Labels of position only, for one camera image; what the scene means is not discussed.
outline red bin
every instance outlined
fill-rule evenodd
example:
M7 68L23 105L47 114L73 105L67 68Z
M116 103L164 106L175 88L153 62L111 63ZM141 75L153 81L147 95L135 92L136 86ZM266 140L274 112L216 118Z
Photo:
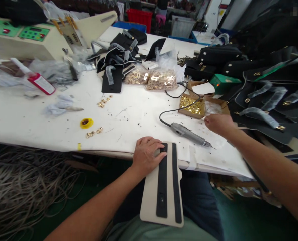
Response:
M128 9L128 21L134 23L140 23L147 26L147 33L151 30L151 18L152 12L145 12L136 9Z

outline white worktable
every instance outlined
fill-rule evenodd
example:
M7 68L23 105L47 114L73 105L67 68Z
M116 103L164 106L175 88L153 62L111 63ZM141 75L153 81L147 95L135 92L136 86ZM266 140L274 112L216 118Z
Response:
M122 29L110 27L99 40L110 42L119 32ZM148 42L139 46L139 52L147 54L152 43L160 38L148 34ZM179 51L179 57L193 57L194 50L201 48L198 44L168 38L164 48L170 46ZM136 140L143 136L153 136L177 144L180 168L188 167L189 161L196 158L199 171L252 177L237 149L210 132L202 120L176 111L162 116L168 123L183 123L211 142L217 150L197 146L177 136L159 121L161 112L179 108L179 99L168 97L164 92L147 91L143 86L123 84L122 92L113 94L105 107L100 108L97 103L109 97L109 94L101 93L101 86L96 71L89 71L83 72L78 83L66 91L56 91L51 96L32 100L23 96L21 86L0 87L0 143L64 152L96 151L97 154L131 158ZM182 91L183 87L180 87L170 94L178 96ZM46 106L58 101L59 94L73 95L74 106L84 110L67 112L58 117L43 114ZM80 128L80 121L84 118L92 118L94 121L89 129ZM96 131L100 127L103 128L102 133L85 138L87 132Z

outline forearm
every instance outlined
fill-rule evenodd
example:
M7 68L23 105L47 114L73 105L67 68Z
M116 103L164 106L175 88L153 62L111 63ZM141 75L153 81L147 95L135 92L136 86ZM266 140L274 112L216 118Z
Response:
M241 152L267 188L298 219L298 165L241 130L233 130L225 138Z
M129 168L69 216L46 238L46 241L100 240L123 200L141 180L142 178Z

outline digital display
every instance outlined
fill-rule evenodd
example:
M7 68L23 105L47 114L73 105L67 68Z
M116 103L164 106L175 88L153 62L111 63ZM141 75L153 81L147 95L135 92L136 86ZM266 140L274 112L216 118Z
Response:
M30 30L35 32L42 32L42 29L38 29L38 28L30 28Z

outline gold buckle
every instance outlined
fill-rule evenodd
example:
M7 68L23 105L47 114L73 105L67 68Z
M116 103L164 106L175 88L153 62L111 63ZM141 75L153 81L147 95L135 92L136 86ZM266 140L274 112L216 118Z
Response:
M290 104L291 104L290 101L285 101L285 102L283 103L283 105L290 105Z
M281 130L281 131L285 130L285 127L284 126L277 126L276 128L279 129L279 130Z

